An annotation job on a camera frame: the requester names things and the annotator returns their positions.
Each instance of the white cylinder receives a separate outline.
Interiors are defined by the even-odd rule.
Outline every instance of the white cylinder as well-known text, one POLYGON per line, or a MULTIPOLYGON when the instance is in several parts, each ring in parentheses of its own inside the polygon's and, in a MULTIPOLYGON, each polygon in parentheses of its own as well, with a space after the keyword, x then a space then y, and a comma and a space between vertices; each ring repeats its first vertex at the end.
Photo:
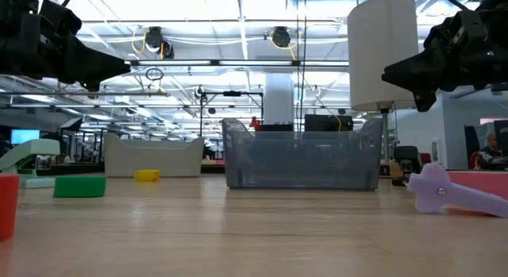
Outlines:
POLYGON ((291 74, 266 74, 264 124, 294 122, 294 83, 291 74))
POLYGON ((350 101, 354 110, 395 103, 414 107, 413 94, 381 80, 384 68, 418 53, 414 0, 368 0, 348 16, 350 101))

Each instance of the green sponge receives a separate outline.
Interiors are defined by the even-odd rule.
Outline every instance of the green sponge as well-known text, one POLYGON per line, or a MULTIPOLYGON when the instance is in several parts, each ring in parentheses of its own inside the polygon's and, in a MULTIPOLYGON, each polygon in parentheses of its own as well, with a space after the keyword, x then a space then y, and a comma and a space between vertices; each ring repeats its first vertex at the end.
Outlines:
POLYGON ((60 176, 55 179, 54 198, 102 197, 106 191, 104 176, 60 176))

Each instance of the yellow block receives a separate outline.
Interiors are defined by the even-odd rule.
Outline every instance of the yellow block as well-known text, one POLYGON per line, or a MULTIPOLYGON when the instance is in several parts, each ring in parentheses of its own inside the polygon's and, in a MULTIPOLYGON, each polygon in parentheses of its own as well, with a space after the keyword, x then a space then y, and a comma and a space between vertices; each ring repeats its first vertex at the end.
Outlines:
POLYGON ((159 170, 138 170, 134 172, 136 182, 159 182, 159 170))

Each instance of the purple toy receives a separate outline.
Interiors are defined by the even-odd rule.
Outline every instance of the purple toy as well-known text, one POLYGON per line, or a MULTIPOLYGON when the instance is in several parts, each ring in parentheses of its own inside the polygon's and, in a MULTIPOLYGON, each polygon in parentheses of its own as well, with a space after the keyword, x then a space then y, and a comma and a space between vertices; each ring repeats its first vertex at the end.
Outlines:
POLYGON ((407 190, 416 194, 419 213, 436 213, 448 204, 508 217, 508 200, 452 183, 446 170, 437 164, 426 164, 420 175, 412 174, 407 190))

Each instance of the transparent storage container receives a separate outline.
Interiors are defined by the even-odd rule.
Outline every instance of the transparent storage container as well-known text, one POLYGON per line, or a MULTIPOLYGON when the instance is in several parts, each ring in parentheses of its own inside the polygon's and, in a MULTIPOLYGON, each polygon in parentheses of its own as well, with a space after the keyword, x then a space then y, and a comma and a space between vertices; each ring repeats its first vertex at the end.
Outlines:
POLYGON ((351 132, 257 132, 222 121, 229 188, 378 187, 383 121, 373 119, 351 132))

